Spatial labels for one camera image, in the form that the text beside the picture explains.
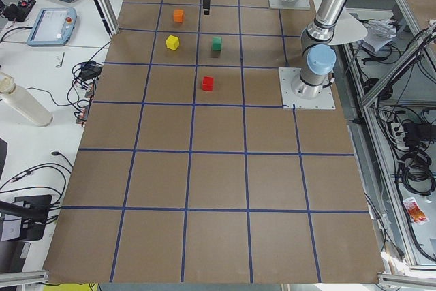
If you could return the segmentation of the red wooden block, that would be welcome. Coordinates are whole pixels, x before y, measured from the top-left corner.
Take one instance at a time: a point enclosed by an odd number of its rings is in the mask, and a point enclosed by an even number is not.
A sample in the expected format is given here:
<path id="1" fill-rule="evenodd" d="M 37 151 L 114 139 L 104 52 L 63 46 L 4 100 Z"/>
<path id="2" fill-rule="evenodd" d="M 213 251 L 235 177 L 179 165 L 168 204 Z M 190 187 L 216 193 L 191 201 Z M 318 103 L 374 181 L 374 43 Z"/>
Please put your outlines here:
<path id="1" fill-rule="evenodd" d="M 213 91 L 214 88 L 214 78 L 212 76 L 204 76 L 202 79 L 202 90 L 203 91 Z"/>

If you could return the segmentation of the orange wooden block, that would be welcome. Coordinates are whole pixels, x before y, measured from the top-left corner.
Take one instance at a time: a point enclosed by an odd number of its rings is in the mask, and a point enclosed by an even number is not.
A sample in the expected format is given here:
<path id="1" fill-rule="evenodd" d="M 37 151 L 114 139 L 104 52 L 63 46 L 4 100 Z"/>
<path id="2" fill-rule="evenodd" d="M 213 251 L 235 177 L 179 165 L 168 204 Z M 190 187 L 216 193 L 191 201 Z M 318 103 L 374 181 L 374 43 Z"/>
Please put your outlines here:
<path id="1" fill-rule="evenodd" d="M 173 20 L 176 23 L 183 23 L 185 20 L 185 11 L 182 9 L 175 9 L 173 11 Z"/>

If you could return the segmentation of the green wooden block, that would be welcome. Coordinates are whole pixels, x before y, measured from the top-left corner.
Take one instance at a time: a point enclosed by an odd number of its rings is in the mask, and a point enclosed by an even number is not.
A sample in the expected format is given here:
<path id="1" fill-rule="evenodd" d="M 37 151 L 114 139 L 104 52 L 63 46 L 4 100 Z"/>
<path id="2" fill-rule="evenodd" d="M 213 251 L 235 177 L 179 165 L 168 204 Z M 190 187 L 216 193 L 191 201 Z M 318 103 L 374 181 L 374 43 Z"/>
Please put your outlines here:
<path id="1" fill-rule="evenodd" d="M 214 52 L 220 52 L 222 50 L 223 40 L 222 37 L 213 37 L 211 50 Z"/>

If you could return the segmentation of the yellow wooden block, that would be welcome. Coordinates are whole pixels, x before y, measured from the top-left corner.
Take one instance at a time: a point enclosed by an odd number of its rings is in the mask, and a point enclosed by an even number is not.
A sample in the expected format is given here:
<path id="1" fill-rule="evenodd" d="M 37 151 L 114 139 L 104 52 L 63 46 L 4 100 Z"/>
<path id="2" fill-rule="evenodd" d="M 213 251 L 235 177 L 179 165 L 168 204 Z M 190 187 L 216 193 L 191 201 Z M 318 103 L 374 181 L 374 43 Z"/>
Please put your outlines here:
<path id="1" fill-rule="evenodd" d="M 180 40 L 177 36 L 169 35 L 166 38 L 166 47 L 170 50 L 176 51 L 180 46 Z"/>

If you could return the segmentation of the blue teach pendant near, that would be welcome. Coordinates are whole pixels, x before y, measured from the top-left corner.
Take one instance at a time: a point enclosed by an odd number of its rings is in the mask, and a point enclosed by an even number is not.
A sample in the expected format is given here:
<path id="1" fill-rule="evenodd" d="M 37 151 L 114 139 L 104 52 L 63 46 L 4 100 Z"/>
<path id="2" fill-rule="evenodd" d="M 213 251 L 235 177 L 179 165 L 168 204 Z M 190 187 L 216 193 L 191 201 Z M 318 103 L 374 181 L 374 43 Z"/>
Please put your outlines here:
<path id="1" fill-rule="evenodd" d="M 27 39 L 27 45 L 66 45 L 72 36 L 76 19 L 77 13 L 72 7 L 41 9 Z"/>

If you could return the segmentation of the metal allen key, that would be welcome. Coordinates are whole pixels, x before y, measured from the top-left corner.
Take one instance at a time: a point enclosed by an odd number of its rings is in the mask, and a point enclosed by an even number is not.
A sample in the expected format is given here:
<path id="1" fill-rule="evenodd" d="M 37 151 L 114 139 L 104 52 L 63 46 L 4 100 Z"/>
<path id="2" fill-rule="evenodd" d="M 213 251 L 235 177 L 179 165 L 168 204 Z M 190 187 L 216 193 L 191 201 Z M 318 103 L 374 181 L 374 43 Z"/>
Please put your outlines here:
<path id="1" fill-rule="evenodd" d="M 57 59 L 57 64 L 55 65 L 56 68 L 63 67 L 64 58 L 65 58 L 65 52 L 62 52 L 56 56 Z"/>

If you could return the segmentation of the brown gridded paper mat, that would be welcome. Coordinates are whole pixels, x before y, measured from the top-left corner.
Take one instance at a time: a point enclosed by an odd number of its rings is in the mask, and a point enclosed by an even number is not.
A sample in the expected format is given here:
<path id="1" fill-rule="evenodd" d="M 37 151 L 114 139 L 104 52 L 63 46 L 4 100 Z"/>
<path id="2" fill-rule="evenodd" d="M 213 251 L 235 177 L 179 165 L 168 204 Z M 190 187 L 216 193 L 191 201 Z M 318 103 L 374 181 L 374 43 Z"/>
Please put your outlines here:
<path id="1" fill-rule="evenodd" d="M 200 0 L 123 1 L 44 264 L 52 283 L 376 280 L 341 107 L 282 108 L 278 69 L 302 65 L 314 15 L 268 0 L 213 0 L 209 15 Z"/>

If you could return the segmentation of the white bottle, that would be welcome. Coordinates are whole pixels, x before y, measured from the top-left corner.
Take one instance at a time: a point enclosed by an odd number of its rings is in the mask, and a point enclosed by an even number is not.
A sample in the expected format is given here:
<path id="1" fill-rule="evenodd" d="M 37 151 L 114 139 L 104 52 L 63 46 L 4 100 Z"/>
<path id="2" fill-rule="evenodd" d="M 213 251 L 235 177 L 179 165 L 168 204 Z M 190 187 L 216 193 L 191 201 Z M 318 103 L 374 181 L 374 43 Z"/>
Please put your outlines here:
<path id="1" fill-rule="evenodd" d="M 53 116 L 25 88 L 15 83 L 14 78 L 1 72 L 1 99 L 38 127 L 51 124 Z"/>

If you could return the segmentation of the black device on table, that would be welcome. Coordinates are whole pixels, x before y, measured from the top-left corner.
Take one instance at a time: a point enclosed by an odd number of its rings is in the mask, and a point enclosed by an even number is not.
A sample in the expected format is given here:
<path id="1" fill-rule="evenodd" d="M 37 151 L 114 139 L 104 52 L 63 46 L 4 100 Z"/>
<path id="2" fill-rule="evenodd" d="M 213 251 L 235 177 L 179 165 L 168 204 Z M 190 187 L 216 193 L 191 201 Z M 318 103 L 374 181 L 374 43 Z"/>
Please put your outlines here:
<path id="1" fill-rule="evenodd" d="M 42 239 L 52 196 L 19 196 L 13 203 L 1 201 L 1 241 Z"/>

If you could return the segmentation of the red snack wrapper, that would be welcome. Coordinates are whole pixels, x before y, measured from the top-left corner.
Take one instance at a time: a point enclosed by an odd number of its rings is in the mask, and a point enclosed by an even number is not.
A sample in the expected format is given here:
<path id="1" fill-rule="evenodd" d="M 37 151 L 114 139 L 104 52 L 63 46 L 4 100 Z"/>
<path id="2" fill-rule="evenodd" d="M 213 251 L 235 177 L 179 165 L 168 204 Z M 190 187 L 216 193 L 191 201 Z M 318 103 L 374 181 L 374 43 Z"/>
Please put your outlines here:
<path id="1" fill-rule="evenodd" d="M 403 206 L 415 224 L 425 224 L 428 221 L 428 217 L 418 206 L 418 203 L 414 197 L 404 199 Z"/>

